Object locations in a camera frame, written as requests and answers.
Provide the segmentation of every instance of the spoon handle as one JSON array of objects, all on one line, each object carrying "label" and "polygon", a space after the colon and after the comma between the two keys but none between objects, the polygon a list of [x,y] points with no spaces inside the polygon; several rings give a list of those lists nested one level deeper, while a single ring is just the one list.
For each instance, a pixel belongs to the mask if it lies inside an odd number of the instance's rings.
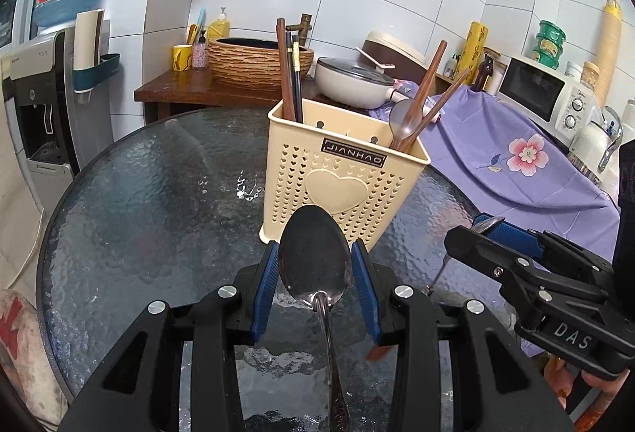
[{"label": "spoon handle", "polygon": [[350,416],[348,407],[344,399],[344,392],[340,384],[340,374],[337,370],[335,350],[333,349],[333,337],[331,335],[331,325],[328,321],[328,302],[326,294],[318,292],[313,300],[313,306],[317,312],[322,325],[326,340],[326,351],[328,354],[328,425],[331,432],[348,432],[350,428]]}]

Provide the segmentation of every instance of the pink flower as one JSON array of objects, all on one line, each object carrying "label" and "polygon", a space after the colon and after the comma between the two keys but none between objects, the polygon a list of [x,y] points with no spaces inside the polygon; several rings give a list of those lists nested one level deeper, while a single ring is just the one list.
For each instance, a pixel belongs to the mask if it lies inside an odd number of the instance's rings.
[{"label": "pink flower", "polygon": [[542,148],[545,146],[545,140],[540,135],[534,135],[529,140],[517,138],[509,144],[509,152],[513,154],[507,160],[509,170],[516,172],[522,171],[525,176],[533,176],[536,167],[542,169],[547,165],[549,157]]}]

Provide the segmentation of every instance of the round glass table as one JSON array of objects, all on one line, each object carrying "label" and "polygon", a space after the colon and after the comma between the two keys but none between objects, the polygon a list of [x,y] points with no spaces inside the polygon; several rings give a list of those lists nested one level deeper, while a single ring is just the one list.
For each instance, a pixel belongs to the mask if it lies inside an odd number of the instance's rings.
[{"label": "round glass table", "polygon": [[[263,110],[184,114],[128,135],[74,180],[50,219],[37,266],[42,337],[69,399],[150,301],[199,301],[231,282],[240,267],[260,261],[268,129]],[[428,167],[370,257],[424,288],[441,266],[447,230],[469,226],[477,214],[460,190]],[[497,284],[457,261],[439,289],[504,310]],[[396,353],[366,360],[372,342],[354,288],[331,314],[352,426],[385,430]],[[190,362],[186,346],[181,430],[190,429]],[[236,363],[247,428],[328,429],[318,319],[281,283],[266,334],[255,348],[237,348]],[[451,414],[451,399],[445,388],[445,414]]]}]

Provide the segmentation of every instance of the utensil holder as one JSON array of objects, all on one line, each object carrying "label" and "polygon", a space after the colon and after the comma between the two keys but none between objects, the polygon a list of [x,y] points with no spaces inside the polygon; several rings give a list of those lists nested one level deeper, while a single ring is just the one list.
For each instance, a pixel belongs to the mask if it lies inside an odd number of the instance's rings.
[{"label": "utensil holder", "polygon": [[419,138],[409,154],[388,148],[387,123],[303,99],[304,124],[269,112],[264,219],[260,239],[279,241],[302,205],[333,216],[349,243],[370,250],[393,219],[430,158]]}]

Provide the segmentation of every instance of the red pattern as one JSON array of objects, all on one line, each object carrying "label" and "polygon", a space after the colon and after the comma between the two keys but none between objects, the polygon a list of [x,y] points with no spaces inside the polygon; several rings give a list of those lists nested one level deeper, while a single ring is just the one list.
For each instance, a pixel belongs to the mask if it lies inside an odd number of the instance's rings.
[{"label": "red pattern", "polygon": [[14,360],[18,358],[18,329],[13,329],[15,318],[22,310],[21,301],[15,297],[9,309],[9,315],[5,318],[4,314],[0,318],[0,340],[4,347],[9,351]]}]

